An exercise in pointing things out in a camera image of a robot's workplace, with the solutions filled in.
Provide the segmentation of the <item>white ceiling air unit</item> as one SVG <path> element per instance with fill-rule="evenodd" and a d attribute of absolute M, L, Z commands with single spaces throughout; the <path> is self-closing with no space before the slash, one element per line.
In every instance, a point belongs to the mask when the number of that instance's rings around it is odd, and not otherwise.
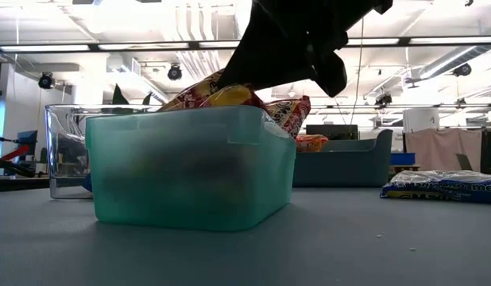
<path fill-rule="evenodd" d="M 132 72 L 141 76 L 141 65 L 132 56 L 112 53 L 106 58 L 106 66 L 113 72 Z"/>

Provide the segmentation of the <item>red slanted bar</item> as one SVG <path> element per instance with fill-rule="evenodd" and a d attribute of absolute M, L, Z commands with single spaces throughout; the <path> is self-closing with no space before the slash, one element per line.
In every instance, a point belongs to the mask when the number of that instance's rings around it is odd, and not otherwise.
<path fill-rule="evenodd" d="M 28 155 L 30 152 L 30 147 L 28 145 L 19 145 L 18 148 L 0 157 L 1 160 L 12 160 L 16 157 L 21 157 Z"/>

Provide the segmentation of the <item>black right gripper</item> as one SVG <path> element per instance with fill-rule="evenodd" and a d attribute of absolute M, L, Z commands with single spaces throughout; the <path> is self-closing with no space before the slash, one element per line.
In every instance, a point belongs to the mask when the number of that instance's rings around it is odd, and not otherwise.
<path fill-rule="evenodd" d="M 253 0 L 218 86 L 260 90 L 310 79 L 333 98 L 347 85 L 335 53 L 348 44 L 347 30 L 370 11 L 384 14 L 391 7 L 392 0 Z"/>

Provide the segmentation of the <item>beige cloth cover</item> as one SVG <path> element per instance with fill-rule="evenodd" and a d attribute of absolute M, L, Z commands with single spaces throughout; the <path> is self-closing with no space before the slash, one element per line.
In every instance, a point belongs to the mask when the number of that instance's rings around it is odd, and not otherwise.
<path fill-rule="evenodd" d="M 466 155 L 473 171 L 481 171 L 480 130 L 424 129 L 404 137 L 407 152 L 416 155 L 422 171 L 461 170 L 457 154 Z"/>

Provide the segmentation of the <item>blue computer monitor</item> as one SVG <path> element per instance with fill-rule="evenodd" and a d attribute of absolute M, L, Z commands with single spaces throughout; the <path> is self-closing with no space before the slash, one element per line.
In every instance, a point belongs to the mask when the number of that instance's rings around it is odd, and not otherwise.
<path fill-rule="evenodd" d="M 17 149 L 20 151 L 17 161 L 29 161 L 35 157 L 37 134 L 36 130 L 22 131 L 17 134 Z"/>

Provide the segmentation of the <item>blue storage box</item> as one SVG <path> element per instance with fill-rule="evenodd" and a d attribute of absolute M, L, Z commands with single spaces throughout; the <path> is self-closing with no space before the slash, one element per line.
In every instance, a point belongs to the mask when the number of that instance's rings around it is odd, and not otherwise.
<path fill-rule="evenodd" d="M 414 153 L 391 153 L 391 166 L 414 165 L 416 163 L 416 155 Z"/>

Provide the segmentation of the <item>clear plastic bin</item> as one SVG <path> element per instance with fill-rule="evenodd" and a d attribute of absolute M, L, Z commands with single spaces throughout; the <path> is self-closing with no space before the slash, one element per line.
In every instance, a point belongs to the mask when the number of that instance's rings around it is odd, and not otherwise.
<path fill-rule="evenodd" d="M 53 199 L 91 199 L 83 184 L 90 173 L 85 145 L 88 118 L 119 114 L 152 113 L 159 106 L 53 104 L 44 108 L 48 177 Z"/>

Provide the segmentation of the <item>black aluminium table frame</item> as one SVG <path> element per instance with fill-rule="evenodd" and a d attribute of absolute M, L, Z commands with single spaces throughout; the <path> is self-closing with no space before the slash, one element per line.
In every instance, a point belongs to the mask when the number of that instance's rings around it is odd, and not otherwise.
<path fill-rule="evenodd" d="M 0 192 L 49 188 L 48 178 L 0 177 Z"/>

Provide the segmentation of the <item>black overhead crossbar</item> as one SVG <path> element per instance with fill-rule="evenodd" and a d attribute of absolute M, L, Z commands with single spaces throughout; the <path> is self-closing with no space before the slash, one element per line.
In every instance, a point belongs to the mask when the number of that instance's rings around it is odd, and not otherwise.
<path fill-rule="evenodd" d="M 472 35 L 472 36 L 445 36 L 445 37 L 487 37 L 491 35 Z M 362 38 L 398 38 L 399 42 L 397 44 L 388 45 L 345 45 L 346 48 L 397 48 L 397 47 L 419 47 L 419 46 L 477 46 L 477 45 L 491 45 L 491 43 L 480 43 L 480 44 L 411 44 L 410 40 L 413 37 L 362 37 Z M 0 49 L 0 53 L 13 53 L 13 54 L 44 54 L 44 53 L 86 53 L 86 52 L 164 52 L 164 51 L 198 51 L 198 50 L 233 50 L 235 48 L 229 48 L 226 46 L 226 41 L 237 41 L 237 40 L 225 40 L 225 41 L 144 41 L 144 42 L 121 42 L 121 43 L 75 43 L 75 44 L 86 44 L 89 47 L 88 51 L 79 52 L 3 52 Z M 189 47 L 184 49 L 146 49 L 146 50 L 102 50 L 99 48 L 99 44 L 145 44 L 145 43 L 161 43 L 161 42 L 178 42 L 178 43 L 188 43 Z M 55 44 L 11 44 L 11 45 L 55 45 Z"/>

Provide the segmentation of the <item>black slanted bar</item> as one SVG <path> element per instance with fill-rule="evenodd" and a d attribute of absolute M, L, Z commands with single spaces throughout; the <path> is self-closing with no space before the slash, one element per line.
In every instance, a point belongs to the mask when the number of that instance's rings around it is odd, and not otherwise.
<path fill-rule="evenodd" d="M 0 159 L 0 168 L 3 168 L 9 172 L 14 172 L 15 174 L 19 176 L 24 176 L 24 177 L 29 177 L 33 178 L 36 173 L 28 170 L 27 168 L 24 168 L 18 164 L 12 163 L 7 160 L 2 160 Z"/>

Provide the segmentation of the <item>grey-blue table mat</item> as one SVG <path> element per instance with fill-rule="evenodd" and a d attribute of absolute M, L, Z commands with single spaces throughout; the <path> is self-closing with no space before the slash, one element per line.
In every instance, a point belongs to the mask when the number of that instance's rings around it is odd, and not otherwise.
<path fill-rule="evenodd" d="M 491 286 L 491 205 L 299 189 L 221 233 L 104 224 L 89 201 L 3 192 L 0 286 Z"/>

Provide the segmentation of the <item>teal translucent plastic bin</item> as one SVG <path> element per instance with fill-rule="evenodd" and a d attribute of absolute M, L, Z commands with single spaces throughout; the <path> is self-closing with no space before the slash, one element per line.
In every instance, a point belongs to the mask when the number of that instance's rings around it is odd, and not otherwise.
<path fill-rule="evenodd" d="M 296 143 L 254 106 L 88 118 L 101 222 L 246 230 L 287 205 Z"/>

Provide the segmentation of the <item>red Maruchan noodle pack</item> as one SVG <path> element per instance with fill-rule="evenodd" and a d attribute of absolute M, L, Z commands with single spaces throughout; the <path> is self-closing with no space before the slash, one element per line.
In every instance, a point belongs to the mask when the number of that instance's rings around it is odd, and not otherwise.
<path fill-rule="evenodd" d="M 310 98 L 303 95 L 297 99 L 281 99 L 265 104 L 271 118 L 294 139 L 299 134 L 303 121 L 310 114 Z"/>
<path fill-rule="evenodd" d="M 198 83 L 187 87 L 174 99 L 163 105 L 159 111 L 243 105 L 255 106 L 271 115 L 265 103 L 254 93 L 249 84 L 218 87 L 218 80 L 223 72 L 224 69 L 220 69 Z"/>

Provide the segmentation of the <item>grey-blue plastic bin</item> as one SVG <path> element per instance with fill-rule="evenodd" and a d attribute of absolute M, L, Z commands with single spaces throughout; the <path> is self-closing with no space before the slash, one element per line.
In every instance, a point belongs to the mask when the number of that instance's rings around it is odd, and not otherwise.
<path fill-rule="evenodd" d="M 296 154 L 294 187 L 382 187 L 389 180 L 392 134 L 328 141 L 320 152 Z"/>

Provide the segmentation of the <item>silver slanted ceiling duct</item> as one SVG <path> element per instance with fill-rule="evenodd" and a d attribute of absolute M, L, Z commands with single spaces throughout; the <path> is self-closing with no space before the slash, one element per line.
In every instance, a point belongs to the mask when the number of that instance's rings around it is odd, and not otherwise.
<path fill-rule="evenodd" d="M 485 54 L 491 50 L 491 45 L 477 45 L 459 47 L 454 51 L 438 58 L 419 71 L 418 78 L 421 80 L 431 79 L 445 72 L 453 70 L 466 64 L 468 61 Z"/>

